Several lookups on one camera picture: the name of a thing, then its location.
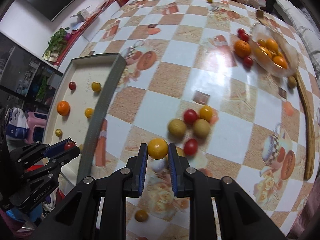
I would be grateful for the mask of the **large orange mandarin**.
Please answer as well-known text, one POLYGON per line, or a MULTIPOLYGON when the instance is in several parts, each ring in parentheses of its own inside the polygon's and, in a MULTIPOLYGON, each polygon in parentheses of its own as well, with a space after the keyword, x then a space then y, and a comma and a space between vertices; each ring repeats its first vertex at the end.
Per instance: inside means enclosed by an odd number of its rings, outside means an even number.
POLYGON ((62 100, 57 104, 56 110, 59 115, 67 116, 71 110, 71 107, 67 101, 62 100))

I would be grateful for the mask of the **green potted plant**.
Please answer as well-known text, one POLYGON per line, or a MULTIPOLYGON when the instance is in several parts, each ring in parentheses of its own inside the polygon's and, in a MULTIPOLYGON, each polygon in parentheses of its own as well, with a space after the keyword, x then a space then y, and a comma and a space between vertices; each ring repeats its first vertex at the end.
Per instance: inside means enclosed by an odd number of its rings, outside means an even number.
POLYGON ((50 37, 48 41, 48 47, 45 53, 60 53, 67 46, 66 36, 68 35, 69 27, 61 27, 58 31, 56 31, 53 36, 50 37))

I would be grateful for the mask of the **shallow cardboard box tray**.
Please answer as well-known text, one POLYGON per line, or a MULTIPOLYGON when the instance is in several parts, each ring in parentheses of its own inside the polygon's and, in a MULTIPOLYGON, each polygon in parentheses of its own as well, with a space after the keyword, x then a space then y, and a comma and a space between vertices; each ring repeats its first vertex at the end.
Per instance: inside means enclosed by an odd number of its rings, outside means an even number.
POLYGON ((52 145, 71 138, 77 144, 83 144, 82 155, 64 165, 61 171, 64 178, 73 185, 91 173, 101 126, 125 66, 126 61, 119 53, 72 59, 55 92, 43 143, 52 145), (75 90, 68 87, 71 81, 76 83, 75 90), (93 82, 101 83, 99 93, 93 92, 93 82), (67 101, 71 107, 67 116, 59 115, 56 110, 62 100, 67 101), (55 135, 56 129, 62 130, 62 137, 55 135))

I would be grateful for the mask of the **wooden back scratcher stick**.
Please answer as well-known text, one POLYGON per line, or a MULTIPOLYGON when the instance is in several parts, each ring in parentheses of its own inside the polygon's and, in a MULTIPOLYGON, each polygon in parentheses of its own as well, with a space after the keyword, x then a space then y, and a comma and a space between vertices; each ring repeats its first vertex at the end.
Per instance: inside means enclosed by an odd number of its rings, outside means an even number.
POLYGON ((308 96, 306 93, 306 87, 304 85, 303 79, 299 73, 296 72, 296 81, 299 91, 299 97, 302 102, 302 106, 305 114, 305 135, 306 135, 306 160, 305 160, 305 171, 304 179, 309 180, 313 175, 314 162, 315 162, 315 131, 311 115, 311 107, 308 101, 308 96))

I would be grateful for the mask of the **glass fruit bowl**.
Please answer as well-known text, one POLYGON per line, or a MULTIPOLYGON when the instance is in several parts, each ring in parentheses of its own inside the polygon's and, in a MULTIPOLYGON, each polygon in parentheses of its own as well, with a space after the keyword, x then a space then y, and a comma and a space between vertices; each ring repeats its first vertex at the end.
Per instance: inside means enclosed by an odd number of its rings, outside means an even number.
POLYGON ((277 31, 256 23, 252 26, 249 45, 256 62, 275 77, 289 77, 298 70, 298 51, 277 31))

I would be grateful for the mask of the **orange beside glass bowl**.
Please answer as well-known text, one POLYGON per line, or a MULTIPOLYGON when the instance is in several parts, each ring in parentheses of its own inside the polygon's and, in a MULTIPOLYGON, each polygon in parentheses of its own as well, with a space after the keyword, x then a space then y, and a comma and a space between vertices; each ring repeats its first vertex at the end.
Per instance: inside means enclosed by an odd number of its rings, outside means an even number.
POLYGON ((238 40, 234 44, 234 52, 238 57, 243 59, 251 54, 251 47, 247 42, 238 40))

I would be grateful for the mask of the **pink plastic stool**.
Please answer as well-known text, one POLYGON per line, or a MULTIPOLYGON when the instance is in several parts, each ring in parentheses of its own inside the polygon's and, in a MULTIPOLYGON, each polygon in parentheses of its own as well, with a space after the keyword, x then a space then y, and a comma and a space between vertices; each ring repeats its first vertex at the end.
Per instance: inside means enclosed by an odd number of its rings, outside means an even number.
POLYGON ((44 130, 47 123, 47 114, 38 112, 28 112, 27 125, 29 130, 24 142, 26 144, 32 144, 34 142, 42 142, 44 130))

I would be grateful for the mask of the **small yellow tomato left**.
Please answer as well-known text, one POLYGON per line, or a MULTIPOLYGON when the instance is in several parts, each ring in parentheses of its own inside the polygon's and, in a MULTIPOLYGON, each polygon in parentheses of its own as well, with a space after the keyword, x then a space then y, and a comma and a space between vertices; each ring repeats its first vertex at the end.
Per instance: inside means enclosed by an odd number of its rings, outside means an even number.
POLYGON ((62 137, 62 134, 63 134, 63 132, 62 132, 61 129, 56 129, 56 130, 55 130, 55 135, 56 135, 57 137, 62 137))

